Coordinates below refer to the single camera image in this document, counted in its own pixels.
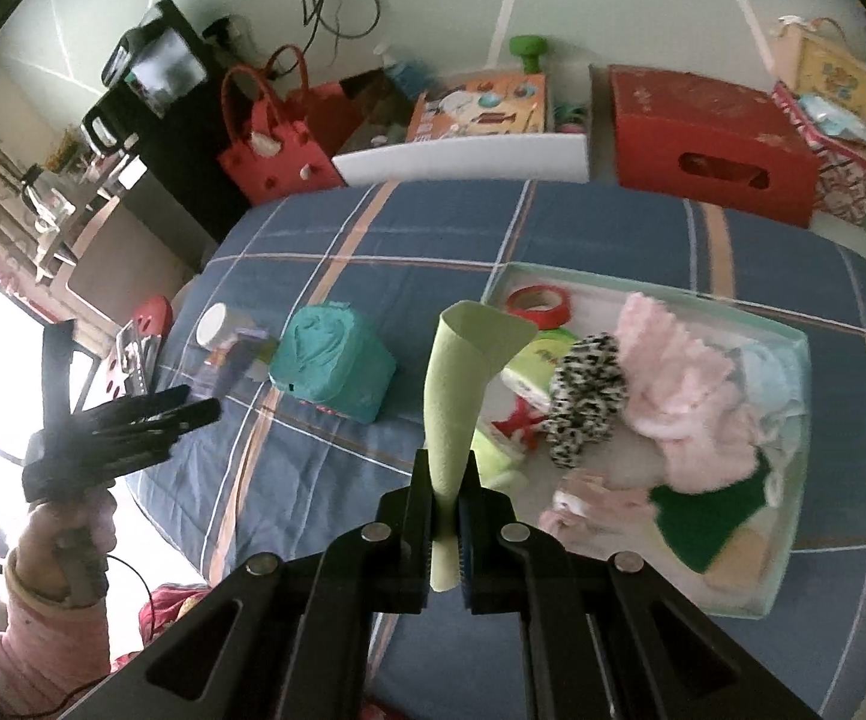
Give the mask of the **person's left hand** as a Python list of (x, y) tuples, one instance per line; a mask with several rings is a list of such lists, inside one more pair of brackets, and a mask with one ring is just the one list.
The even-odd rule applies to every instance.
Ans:
[(93, 548), (102, 556), (116, 548), (116, 499), (108, 488), (93, 489), (79, 500), (46, 502), (29, 514), (28, 523), (13, 550), (13, 573), (18, 583), (47, 601), (62, 603), (70, 583), (56, 557), (58, 539), (67, 530), (85, 528)]

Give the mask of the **pink sleeved forearm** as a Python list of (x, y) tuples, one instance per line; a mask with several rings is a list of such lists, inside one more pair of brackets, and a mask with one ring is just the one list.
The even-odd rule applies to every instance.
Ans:
[(12, 715), (56, 715), (56, 707), (111, 673), (106, 601), (83, 608), (46, 600), (5, 564), (7, 628), (0, 632), (0, 707)]

